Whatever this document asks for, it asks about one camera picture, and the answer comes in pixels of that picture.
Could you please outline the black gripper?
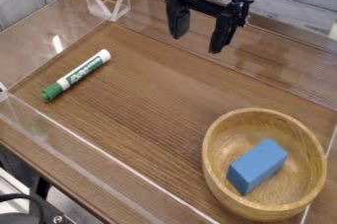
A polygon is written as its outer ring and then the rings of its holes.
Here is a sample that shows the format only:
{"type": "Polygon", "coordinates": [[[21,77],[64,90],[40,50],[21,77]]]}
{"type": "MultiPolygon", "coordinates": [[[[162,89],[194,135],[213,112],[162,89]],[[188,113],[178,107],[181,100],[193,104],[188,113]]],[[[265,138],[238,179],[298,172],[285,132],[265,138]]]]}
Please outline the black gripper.
{"type": "Polygon", "coordinates": [[[230,43],[235,26],[246,25],[249,8],[254,0],[165,0],[165,2],[168,29],[174,39],[180,39],[189,30],[190,9],[217,18],[209,52],[218,53],[230,43]]]}

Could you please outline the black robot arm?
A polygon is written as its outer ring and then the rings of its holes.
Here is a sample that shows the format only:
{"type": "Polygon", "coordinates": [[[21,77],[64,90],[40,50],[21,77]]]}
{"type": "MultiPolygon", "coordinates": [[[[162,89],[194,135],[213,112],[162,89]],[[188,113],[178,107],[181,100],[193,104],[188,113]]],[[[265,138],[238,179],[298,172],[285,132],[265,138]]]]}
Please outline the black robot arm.
{"type": "Polygon", "coordinates": [[[254,0],[165,0],[165,3],[168,30],[174,39],[180,39],[189,31],[192,10],[215,19],[209,52],[219,53],[230,43],[237,28],[246,25],[254,0]]]}

